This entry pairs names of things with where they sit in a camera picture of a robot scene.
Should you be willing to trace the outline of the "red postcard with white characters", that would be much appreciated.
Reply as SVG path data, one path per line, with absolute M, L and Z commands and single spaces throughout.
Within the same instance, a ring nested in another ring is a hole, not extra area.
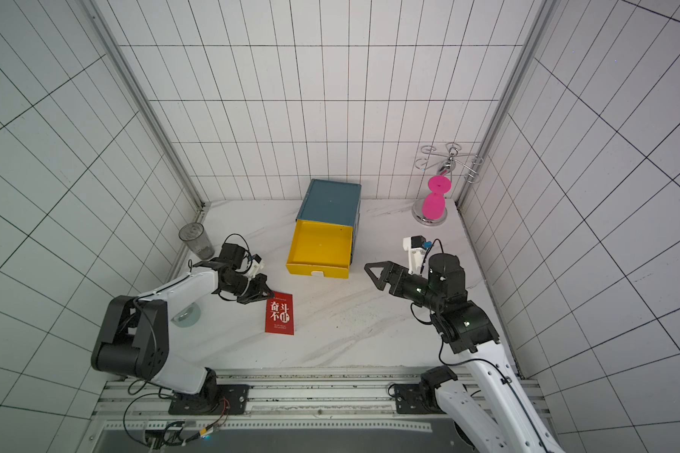
M 275 292 L 274 296 L 266 301 L 264 332 L 293 335 L 295 332 L 294 320 L 292 294 Z

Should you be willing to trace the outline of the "teal drawer cabinet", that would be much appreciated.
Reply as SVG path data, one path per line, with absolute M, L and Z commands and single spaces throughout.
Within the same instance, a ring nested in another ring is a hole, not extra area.
M 358 183 L 312 179 L 296 217 L 296 222 L 306 220 L 353 227 L 351 262 L 360 220 L 361 189 Z

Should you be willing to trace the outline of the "metal base rail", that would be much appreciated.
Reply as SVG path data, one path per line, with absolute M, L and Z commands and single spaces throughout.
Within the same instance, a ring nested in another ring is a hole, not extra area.
M 83 443 L 116 432 L 131 445 L 178 431 L 189 437 L 252 428 L 385 428 L 428 432 L 449 417 L 463 432 L 500 428 L 501 409 L 463 367 L 328 369 L 318 372 L 242 370 L 217 377 L 222 400 L 213 411 L 170 411 L 175 398 L 153 387 L 111 382 L 99 398 Z

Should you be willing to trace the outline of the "clear plastic cup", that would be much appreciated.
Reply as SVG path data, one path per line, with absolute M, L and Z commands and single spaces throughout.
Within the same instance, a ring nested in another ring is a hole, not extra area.
M 200 259 L 211 260 L 215 256 L 215 249 L 211 240 L 200 223 L 194 222 L 183 226 L 179 230 L 179 239 Z

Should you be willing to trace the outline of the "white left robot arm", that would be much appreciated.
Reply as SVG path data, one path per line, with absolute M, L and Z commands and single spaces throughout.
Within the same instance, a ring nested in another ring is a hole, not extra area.
M 235 243 L 218 256 L 190 266 L 164 286 L 139 296 L 117 296 L 109 303 L 91 358 L 94 370 L 141 379 L 172 392 L 171 414 L 217 413 L 245 391 L 223 391 L 215 371 L 190 364 L 170 350 L 169 326 L 194 324 L 204 296 L 242 305 L 274 296 L 262 273 L 264 261 Z

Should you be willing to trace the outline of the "chrome stand with pink cups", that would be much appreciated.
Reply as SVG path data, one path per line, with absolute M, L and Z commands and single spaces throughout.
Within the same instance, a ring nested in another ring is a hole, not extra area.
M 453 188 L 453 172 L 457 166 L 460 166 L 464 183 L 473 184 L 478 179 L 484 158 L 478 153 L 464 152 L 459 143 L 446 143 L 445 151 L 424 145 L 420 154 L 415 167 L 423 172 L 431 172 L 427 184 L 430 192 L 415 202 L 412 213 L 419 224 L 435 227 L 447 218 L 446 198 Z

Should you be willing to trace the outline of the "pale green round container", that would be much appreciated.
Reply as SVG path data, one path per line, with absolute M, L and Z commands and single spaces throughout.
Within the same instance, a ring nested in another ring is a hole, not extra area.
M 200 317 L 200 306 L 198 306 L 196 303 L 192 303 L 180 313 L 176 314 L 172 318 L 172 322 L 179 328 L 190 328 L 199 321 Z

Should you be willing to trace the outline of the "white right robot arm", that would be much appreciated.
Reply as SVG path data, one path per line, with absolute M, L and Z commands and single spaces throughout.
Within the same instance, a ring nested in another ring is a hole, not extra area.
M 448 362 L 422 374 L 424 403 L 451 417 L 478 452 L 562 451 L 515 376 L 490 318 L 468 297 L 458 258 L 438 253 L 427 263 L 427 277 L 394 262 L 368 263 L 365 270 L 378 290 L 430 311 L 442 344 L 468 369 L 489 408 L 464 389 Z

